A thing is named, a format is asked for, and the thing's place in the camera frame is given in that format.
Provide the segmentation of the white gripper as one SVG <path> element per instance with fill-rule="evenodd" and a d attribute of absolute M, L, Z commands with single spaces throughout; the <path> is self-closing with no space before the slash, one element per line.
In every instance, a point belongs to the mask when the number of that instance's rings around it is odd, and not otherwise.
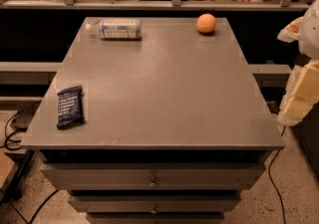
<path fill-rule="evenodd" d="M 319 58 L 319 0 L 309 7 L 303 19 L 299 17 L 282 29 L 277 39 L 286 43 L 298 39 L 300 53 Z M 296 65 L 288 78 L 278 121 L 286 126 L 294 126 L 318 103 L 319 61 L 310 61 L 304 67 Z"/>

